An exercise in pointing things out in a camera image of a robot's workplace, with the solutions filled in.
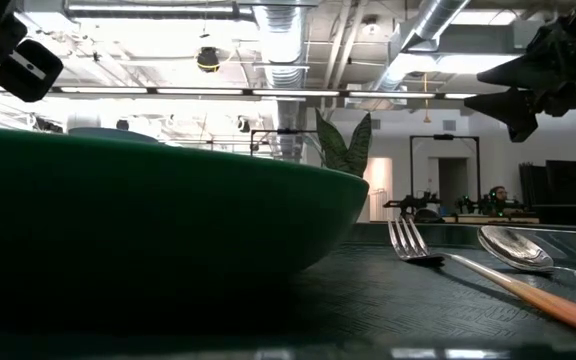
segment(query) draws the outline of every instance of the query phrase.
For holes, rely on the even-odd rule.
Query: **ceiling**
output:
[[[348,0],[322,0],[318,7],[308,13],[306,88],[323,87],[332,40],[335,31],[339,31],[336,25],[342,1]],[[158,1],[156,4],[171,3]],[[525,18],[547,18],[552,16],[553,10],[565,11],[575,3],[568,0],[472,0],[455,23],[506,25],[522,14]],[[384,71],[388,42],[396,24],[415,16],[418,5],[419,1],[416,0],[369,1],[364,18],[368,15],[376,16],[378,29],[372,33],[358,32],[350,52],[351,63],[345,67],[341,77],[341,87],[346,84],[369,83]],[[345,29],[352,26],[353,11]],[[112,18],[71,19],[70,22],[54,15],[17,14],[29,28],[29,37],[38,40],[62,59],[65,69],[55,84],[57,86],[266,86],[259,31],[252,22]],[[348,33],[345,32],[342,48],[349,42]],[[207,46],[218,49],[221,66],[216,73],[205,73],[196,65],[195,58],[199,49]],[[497,90],[496,87],[478,83],[474,75],[437,71],[427,73],[425,77],[407,76],[404,85],[409,91],[486,93]],[[237,119],[240,117],[251,119],[253,128],[272,128],[272,103],[46,98],[38,103],[26,104],[0,94],[0,127],[27,128],[29,113],[63,125],[69,114],[86,109],[102,113],[110,122],[117,118],[130,119],[137,128],[143,128],[142,132],[152,132],[170,142],[175,139],[203,140],[204,136],[239,139],[243,136],[237,128]],[[449,106],[445,103],[430,106]],[[410,106],[423,107],[427,104],[424,101],[411,101]]]

